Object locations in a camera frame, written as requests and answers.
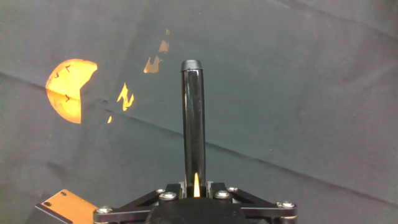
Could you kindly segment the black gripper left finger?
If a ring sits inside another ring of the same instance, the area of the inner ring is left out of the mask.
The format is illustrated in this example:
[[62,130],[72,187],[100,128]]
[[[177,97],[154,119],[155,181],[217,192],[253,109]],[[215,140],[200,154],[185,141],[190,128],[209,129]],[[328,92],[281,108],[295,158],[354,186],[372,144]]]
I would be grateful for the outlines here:
[[102,206],[93,212],[93,223],[120,224],[144,223],[149,213],[163,202],[183,199],[187,196],[184,182],[167,184],[164,189],[156,189],[122,207]]

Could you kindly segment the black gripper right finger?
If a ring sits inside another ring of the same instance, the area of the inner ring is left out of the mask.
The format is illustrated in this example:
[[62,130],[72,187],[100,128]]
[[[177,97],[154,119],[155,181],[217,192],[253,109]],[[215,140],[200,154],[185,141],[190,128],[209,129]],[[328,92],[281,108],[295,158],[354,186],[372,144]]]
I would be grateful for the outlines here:
[[297,206],[289,201],[268,202],[237,187],[211,181],[206,183],[206,196],[232,203],[245,214],[248,223],[297,224]]

